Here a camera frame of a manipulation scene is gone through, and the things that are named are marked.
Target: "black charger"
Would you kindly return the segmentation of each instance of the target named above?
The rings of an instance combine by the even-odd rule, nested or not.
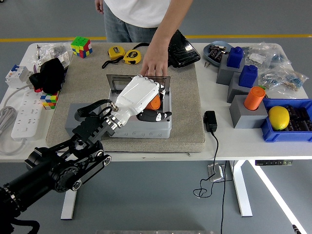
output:
[[[206,111],[204,114],[204,123],[206,125],[207,132],[215,132],[217,128],[215,112]]]

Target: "table leg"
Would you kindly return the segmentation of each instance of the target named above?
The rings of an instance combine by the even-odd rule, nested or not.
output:
[[[68,190],[65,194],[61,219],[72,219],[77,191]]]
[[[241,170],[241,166],[244,164],[244,162],[245,160],[230,161],[240,214],[242,215],[242,217],[253,216],[248,199],[243,173]]]

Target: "yellow floor line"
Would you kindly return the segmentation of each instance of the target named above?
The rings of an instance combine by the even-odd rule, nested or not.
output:
[[[188,39],[229,39],[229,38],[312,38],[312,34],[250,34],[250,35],[187,35]],[[40,41],[61,41],[74,40],[68,38],[7,38],[0,39],[0,42],[40,42]],[[90,40],[106,40],[106,37],[88,37]]]

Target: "gray floor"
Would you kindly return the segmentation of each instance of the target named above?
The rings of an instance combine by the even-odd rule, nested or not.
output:
[[[311,11],[312,2],[307,0],[195,0],[180,30],[185,35],[311,34]],[[102,16],[96,13],[93,1],[4,0],[0,3],[0,21],[0,39],[105,36]],[[190,41],[214,40],[280,44],[294,70],[310,77],[304,87],[312,98],[312,38]],[[14,64],[19,64],[31,43],[34,42],[0,42],[0,98],[7,89],[5,76]],[[81,188],[74,220],[59,219],[64,194],[56,192],[50,192],[20,218],[38,220],[42,234],[92,234],[96,230],[220,231],[223,185],[215,184],[210,198],[197,199],[192,194],[200,179],[207,177],[209,163],[112,163]],[[263,168],[308,233],[312,232],[311,166],[309,160],[298,160],[290,167]],[[25,171],[22,163],[1,163],[0,186]],[[240,216],[233,182],[227,182],[223,233],[293,233],[291,223],[250,164],[244,164],[243,171],[253,217]],[[25,230],[16,228],[15,233],[26,233]]]

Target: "black bag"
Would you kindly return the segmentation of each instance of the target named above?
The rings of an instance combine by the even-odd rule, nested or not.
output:
[[[39,73],[29,77],[35,90],[43,91],[47,94],[54,94],[61,90],[64,82],[64,67],[58,58],[45,62]]]
[[[200,55],[179,30],[172,36],[168,47],[168,66],[184,67],[200,60]]]

